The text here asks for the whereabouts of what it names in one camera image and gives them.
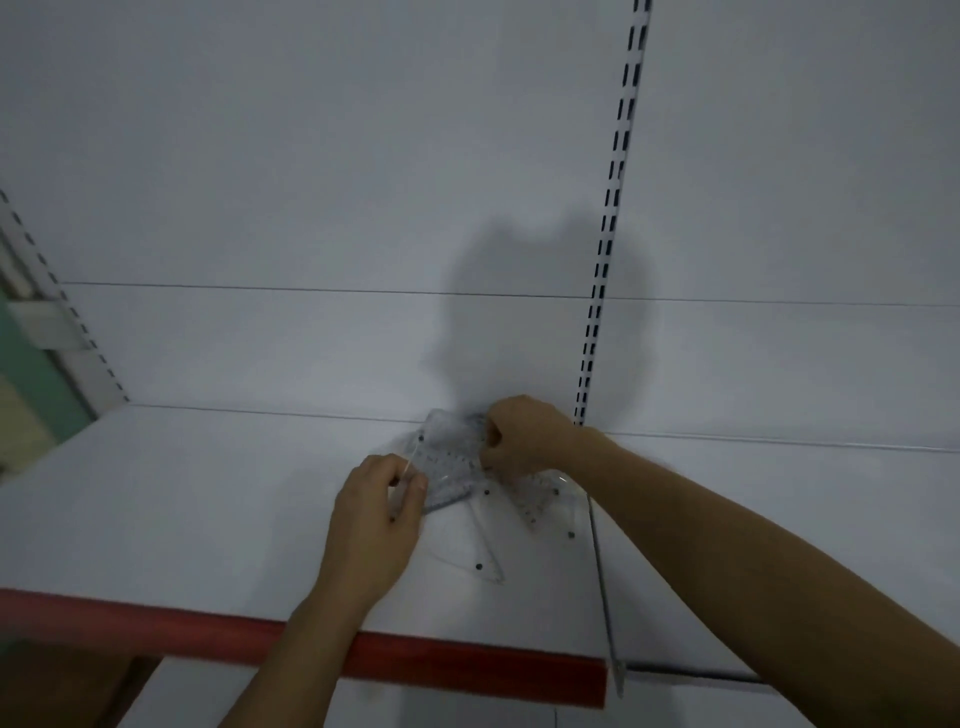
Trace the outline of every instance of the right hand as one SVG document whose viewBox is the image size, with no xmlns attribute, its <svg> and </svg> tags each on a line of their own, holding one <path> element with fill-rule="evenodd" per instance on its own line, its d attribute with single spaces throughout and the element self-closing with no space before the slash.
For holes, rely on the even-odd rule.
<svg viewBox="0 0 960 728">
<path fill-rule="evenodd" d="M 487 413 L 483 467 L 501 477 L 562 470 L 563 453 L 573 446 L 576 425 L 552 404 L 526 395 L 496 402 Z"/>
</svg>

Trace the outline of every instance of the forearm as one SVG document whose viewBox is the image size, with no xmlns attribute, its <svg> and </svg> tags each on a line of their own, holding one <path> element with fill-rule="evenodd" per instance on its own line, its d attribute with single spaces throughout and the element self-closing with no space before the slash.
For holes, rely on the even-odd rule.
<svg viewBox="0 0 960 728">
<path fill-rule="evenodd" d="M 364 615 L 316 590 L 297 608 L 221 728 L 305 728 L 324 723 Z"/>
<path fill-rule="evenodd" d="M 561 469 L 717 637 L 809 716 L 829 724 L 838 706 L 865 716 L 878 701 L 930 716 L 956 710 L 960 652 L 899 605 L 760 515 L 595 430 L 575 437 Z"/>
</svg>

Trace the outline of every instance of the white shelf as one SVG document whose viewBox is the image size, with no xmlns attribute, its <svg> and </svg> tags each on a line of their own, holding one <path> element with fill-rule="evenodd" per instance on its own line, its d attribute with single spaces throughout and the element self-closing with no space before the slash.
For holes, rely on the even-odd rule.
<svg viewBox="0 0 960 728">
<path fill-rule="evenodd" d="M 960 303 L 958 33 L 951 3 L 656 5 L 609 295 Z"/>
<path fill-rule="evenodd" d="M 116 410 L 0 489 L 0 586 L 287 619 L 316 578 L 333 499 L 349 470 L 410 430 Z M 586 504 L 577 503 L 574 539 L 546 526 L 534 536 L 496 489 L 476 505 L 504 583 L 423 547 L 443 525 L 438 511 L 365 628 L 606 656 Z"/>
<path fill-rule="evenodd" d="M 67 286 L 134 401 L 421 422 L 528 392 L 572 411 L 575 299 Z"/>
<path fill-rule="evenodd" d="M 615 439 L 796 533 L 960 642 L 960 454 Z M 749 672 L 596 510 L 617 656 Z"/>
<path fill-rule="evenodd" d="M 606 301 L 588 424 L 960 448 L 960 308 Z"/>
<path fill-rule="evenodd" d="M 623 698 L 607 708 L 557 708 L 557 728 L 812 728 L 786 698 L 773 692 L 646 683 L 629 675 Z"/>
<path fill-rule="evenodd" d="M 211 728 L 253 677 L 252 667 L 166 659 L 131 706 L 121 728 Z M 342 678 L 327 728 L 375 725 L 554 728 L 549 705 Z"/>
<path fill-rule="evenodd" d="M 17 2 L 3 186 L 65 281 L 585 296 L 631 10 Z"/>
<path fill-rule="evenodd" d="M 253 677 L 251 667 L 166 659 L 133 703 L 121 728 L 210 728 L 229 710 Z M 430 691 L 396 685 L 337 683 L 326 724 L 330 728 L 628 728 L 642 719 L 657 728 L 809 728 L 784 698 L 687 685 L 628 679 L 623 699 L 613 690 L 603 711 L 518 700 Z"/>
</svg>

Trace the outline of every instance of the finger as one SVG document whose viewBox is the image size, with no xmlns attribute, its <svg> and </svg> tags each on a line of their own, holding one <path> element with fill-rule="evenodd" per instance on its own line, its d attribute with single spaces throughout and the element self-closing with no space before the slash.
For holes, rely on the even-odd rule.
<svg viewBox="0 0 960 728">
<path fill-rule="evenodd" d="M 373 465 L 373 463 L 375 463 L 379 459 L 380 459 L 380 455 L 367 455 L 367 457 L 363 459 L 363 462 L 361 462 L 360 465 L 354 468 L 354 471 L 357 473 L 366 474 L 370 471 L 370 468 Z"/>
<path fill-rule="evenodd" d="M 403 504 L 400 506 L 400 513 L 396 517 L 396 522 L 403 529 L 409 529 L 415 534 L 420 534 L 420 518 L 423 515 L 423 502 L 426 500 L 427 481 L 426 475 L 417 473 L 414 475 L 410 485 L 407 486 L 406 493 L 403 494 Z"/>
<path fill-rule="evenodd" d="M 399 480 L 403 471 L 411 472 L 413 468 L 407 469 L 407 461 L 399 455 L 382 455 L 373 461 L 370 469 L 367 470 L 367 479 L 371 485 L 385 488 L 394 480 Z"/>
</svg>

